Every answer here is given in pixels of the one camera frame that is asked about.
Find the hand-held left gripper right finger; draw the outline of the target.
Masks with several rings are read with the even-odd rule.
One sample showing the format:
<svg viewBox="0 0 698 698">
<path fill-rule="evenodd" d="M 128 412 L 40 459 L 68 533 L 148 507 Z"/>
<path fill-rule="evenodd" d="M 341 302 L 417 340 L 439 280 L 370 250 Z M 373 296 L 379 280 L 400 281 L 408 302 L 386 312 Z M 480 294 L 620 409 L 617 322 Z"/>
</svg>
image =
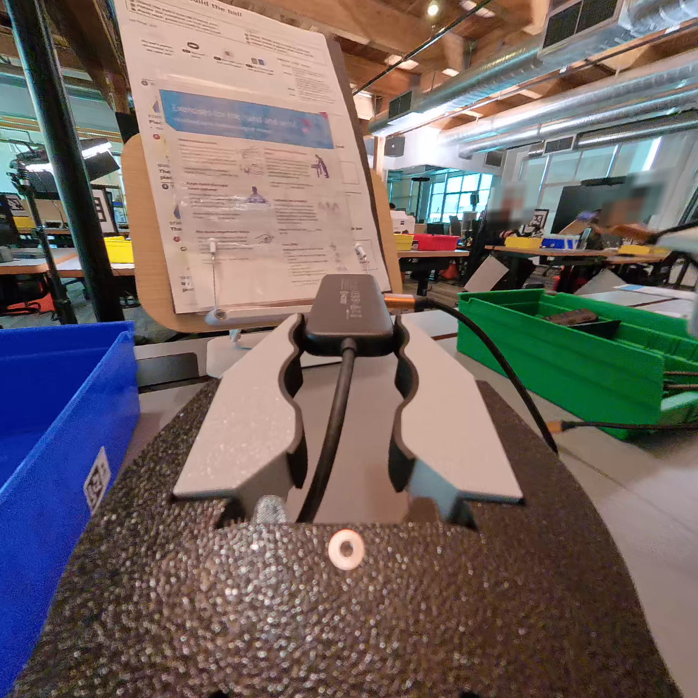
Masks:
<svg viewBox="0 0 698 698">
<path fill-rule="evenodd" d="M 393 490 L 430 500 L 442 521 L 459 525 L 475 503 L 524 505 L 476 379 L 414 319 L 394 322 L 401 402 L 388 451 Z"/>
</svg>

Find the black tripod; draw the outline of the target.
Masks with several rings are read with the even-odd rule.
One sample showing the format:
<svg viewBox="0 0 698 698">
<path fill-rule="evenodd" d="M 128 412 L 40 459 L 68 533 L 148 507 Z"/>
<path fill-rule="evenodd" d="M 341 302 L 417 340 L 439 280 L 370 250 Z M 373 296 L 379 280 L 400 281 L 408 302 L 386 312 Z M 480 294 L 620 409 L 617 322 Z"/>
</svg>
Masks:
<svg viewBox="0 0 698 698">
<path fill-rule="evenodd" d="M 28 202 L 31 218 L 34 223 L 34 230 L 39 237 L 40 246 L 48 266 L 47 273 L 50 294 L 55 306 L 57 318 L 62 325 L 76 325 L 78 324 L 77 316 L 75 315 L 73 305 L 68 297 L 65 286 L 59 277 L 55 259 L 45 232 L 45 226 L 41 221 L 39 209 L 36 205 L 34 189 L 31 187 L 28 178 L 28 172 L 24 169 L 20 169 L 19 172 L 9 172 L 8 175 L 17 189 L 17 192 L 24 196 Z"/>
</svg>

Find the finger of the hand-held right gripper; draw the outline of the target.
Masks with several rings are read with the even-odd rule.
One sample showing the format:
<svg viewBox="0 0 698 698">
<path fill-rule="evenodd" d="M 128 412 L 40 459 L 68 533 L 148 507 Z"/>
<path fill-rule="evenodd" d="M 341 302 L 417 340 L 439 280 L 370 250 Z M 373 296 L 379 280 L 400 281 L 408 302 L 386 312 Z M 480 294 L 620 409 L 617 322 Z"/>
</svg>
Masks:
<svg viewBox="0 0 698 698">
<path fill-rule="evenodd" d="M 651 244 L 668 250 L 697 250 L 697 222 L 658 232 Z"/>
</svg>

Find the silver air duct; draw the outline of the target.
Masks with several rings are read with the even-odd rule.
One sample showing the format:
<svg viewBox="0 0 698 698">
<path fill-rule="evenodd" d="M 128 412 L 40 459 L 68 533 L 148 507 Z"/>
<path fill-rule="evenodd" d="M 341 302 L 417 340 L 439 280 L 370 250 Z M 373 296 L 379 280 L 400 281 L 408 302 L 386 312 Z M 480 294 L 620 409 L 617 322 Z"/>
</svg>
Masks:
<svg viewBox="0 0 698 698">
<path fill-rule="evenodd" d="M 661 42 L 682 42 L 685 36 L 694 39 L 684 51 L 645 65 L 633 65 L 603 80 L 579 85 L 565 92 L 538 98 L 516 108 L 481 117 L 457 128 L 439 132 L 444 144 L 463 144 L 466 152 L 484 150 L 483 143 L 500 134 L 517 132 L 524 127 L 568 117 L 590 115 L 591 109 L 615 109 L 628 101 L 678 88 L 685 92 L 697 85 L 697 24 L 676 27 L 669 33 L 654 33 L 602 53 L 601 62 L 625 53 L 648 48 Z M 446 118 L 472 111 L 480 101 L 508 99 L 522 89 L 536 87 L 538 82 L 560 79 L 574 74 L 574 69 L 588 71 L 597 63 L 590 59 L 564 58 L 548 64 L 533 56 L 534 44 L 523 44 L 517 51 L 493 57 L 488 64 L 470 68 L 446 80 L 439 87 L 413 97 L 411 108 L 390 117 L 380 115 L 369 123 L 374 136 L 389 136 L 418 130 Z"/>
</svg>

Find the green plastic bin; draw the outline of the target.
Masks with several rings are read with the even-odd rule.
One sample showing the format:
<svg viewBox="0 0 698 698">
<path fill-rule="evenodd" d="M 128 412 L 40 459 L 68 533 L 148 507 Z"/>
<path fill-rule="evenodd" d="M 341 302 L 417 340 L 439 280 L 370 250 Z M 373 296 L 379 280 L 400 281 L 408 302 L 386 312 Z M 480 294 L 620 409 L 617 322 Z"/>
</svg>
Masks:
<svg viewBox="0 0 698 698">
<path fill-rule="evenodd" d="M 697 340 L 686 321 L 544 290 L 461 293 L 458 310 L 505 356 L 525 387 L 585 422 L 697 423 Z M 621 320 L 613 341 L 544 317 L 588 309 Z"/>
</svg>

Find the blue plastic bin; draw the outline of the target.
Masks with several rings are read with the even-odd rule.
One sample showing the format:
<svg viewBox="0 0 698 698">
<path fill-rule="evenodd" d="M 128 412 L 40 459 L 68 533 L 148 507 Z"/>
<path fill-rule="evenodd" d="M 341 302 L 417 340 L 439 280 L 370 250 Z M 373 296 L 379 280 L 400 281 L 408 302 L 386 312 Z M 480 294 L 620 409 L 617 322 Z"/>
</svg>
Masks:
<svg viewBox="0 0 698 698">
<path fill-rule="evenodd" d="M 1 331 L 1 696 L 140 417 L 132 322 Z"/>
</svg>

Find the black computer monitor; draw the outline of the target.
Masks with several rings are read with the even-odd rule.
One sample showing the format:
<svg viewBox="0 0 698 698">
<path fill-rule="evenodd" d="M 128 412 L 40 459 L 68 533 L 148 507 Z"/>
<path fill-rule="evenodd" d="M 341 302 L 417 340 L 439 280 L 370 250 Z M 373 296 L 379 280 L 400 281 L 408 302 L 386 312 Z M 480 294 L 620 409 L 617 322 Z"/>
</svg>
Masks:
<svg viewBox="0 0 698 698">
<path fill-rule="evenodd" d="M 564 186 L 550 234 L 560 234 L 579 214 L 599 212 L 604 205 L 617 200 L 624 183 L 624 177 L 610 177 L 587 179 L 574 186 Z"/>
</svg>

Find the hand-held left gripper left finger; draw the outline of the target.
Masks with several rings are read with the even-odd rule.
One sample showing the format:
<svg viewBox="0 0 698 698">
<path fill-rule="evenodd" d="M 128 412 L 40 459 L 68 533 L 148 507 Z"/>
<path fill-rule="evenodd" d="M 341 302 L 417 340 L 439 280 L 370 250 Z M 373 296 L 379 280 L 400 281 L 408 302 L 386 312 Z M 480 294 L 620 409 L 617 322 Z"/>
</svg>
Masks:
<svg viewBox="0 0 698 698">
<path fill-rule="evenodd" d="M 286 499 L 308 451 L 300 407 L 304 317 L 284 320 L 223 375 L 172 490 L 176 499 Z"/>
</svg>

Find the printed instruction sheets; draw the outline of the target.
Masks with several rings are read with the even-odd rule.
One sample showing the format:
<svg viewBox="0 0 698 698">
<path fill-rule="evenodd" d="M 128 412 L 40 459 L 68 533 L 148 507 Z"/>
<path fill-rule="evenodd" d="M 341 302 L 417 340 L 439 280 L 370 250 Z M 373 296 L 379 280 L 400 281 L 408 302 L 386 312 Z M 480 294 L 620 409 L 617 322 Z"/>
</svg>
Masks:
<svg viewBox="0 0 698 698">
<path fill-rule="evenodd" d="M 224 1 L 115 1 L 176 313 L 390 290 L 341 52 Z"/>
</svg>

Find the metal ventilation unit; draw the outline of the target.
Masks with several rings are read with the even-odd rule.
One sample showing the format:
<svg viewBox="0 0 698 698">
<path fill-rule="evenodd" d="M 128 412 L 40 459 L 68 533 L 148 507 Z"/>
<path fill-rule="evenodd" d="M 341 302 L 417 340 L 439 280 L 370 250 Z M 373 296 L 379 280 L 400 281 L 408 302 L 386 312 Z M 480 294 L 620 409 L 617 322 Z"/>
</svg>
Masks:
<svg viewBox="0 0 698 698">
<path fill-rule="evenodd" d="M 537 58 L 567 55 L 572 61 L 593 55 L 629 36 L 621 22 L 623 1 L 566 1 L 546 16 Z"/>
</svg>

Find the black slim usb hub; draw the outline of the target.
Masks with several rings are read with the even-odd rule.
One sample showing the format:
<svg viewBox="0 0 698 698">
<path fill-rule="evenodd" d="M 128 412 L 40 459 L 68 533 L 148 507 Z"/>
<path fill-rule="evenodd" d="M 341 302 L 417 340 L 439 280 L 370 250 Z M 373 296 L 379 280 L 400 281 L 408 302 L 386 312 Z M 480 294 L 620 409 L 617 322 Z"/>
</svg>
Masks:
<svg viewBox="0 0 698 698">
<path fill-rule="evenodd" d="M 301 354 L 338 358 L 340 362 L 318 463 L 297 518 L 298 523 L 309 524 L 316 518 L 334 467 L 355 361 L 392 353 L 395 337 L 378 283 L 362 274 L 326 275 L 296 335 Z"/>
</svg>

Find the wooden edged desk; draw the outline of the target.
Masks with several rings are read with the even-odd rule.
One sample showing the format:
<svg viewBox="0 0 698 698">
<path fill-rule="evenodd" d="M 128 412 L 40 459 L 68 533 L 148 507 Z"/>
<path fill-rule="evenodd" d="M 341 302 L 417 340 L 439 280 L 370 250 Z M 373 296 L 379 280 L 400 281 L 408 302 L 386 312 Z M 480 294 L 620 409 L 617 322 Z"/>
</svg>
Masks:
<svg viewBox="0 0 698 698">
<path fill-rule="evenodd" d="M 52 249 L 52 258 L 61 278 L 83 278 L 84 273 L 74 249 Z M 111 265 L 114 276 L 135 277 L 135 265 L 118 263 Z M 44 257 L 13 258 L 1 263 L 2 276 L 48 274 L 49 265 Z"/>
<path fill-rule="evenodd" d="M 417 296 L 425 297 L 432 281 L 452 263 L 466 259 L 469 250 L 400 250 L 397 252 L 401 273 L 410 274 L 417 283 Z"/>
</svg>

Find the black light panel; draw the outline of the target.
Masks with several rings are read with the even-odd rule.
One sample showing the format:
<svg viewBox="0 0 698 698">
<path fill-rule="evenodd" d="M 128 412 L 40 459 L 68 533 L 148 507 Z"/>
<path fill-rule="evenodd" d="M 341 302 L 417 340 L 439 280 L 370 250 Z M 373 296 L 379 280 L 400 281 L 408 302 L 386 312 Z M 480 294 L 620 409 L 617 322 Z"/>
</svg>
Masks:
<svg viewBox="0 0 698 698">
<path fill-rule="evenodd" d="M 112 145 L 106 139 L 83 139 L 80 141 L 80 146 L 89 182 L 110 175 L 119 169 L 119 164 L 112 155 Z M 9 167 L 18 177 L 26 177 L 28 186 L 35 196 L 58 198 L 54 171 L 43 145 L 37 144 L 18 153 Z"/>
</svg>

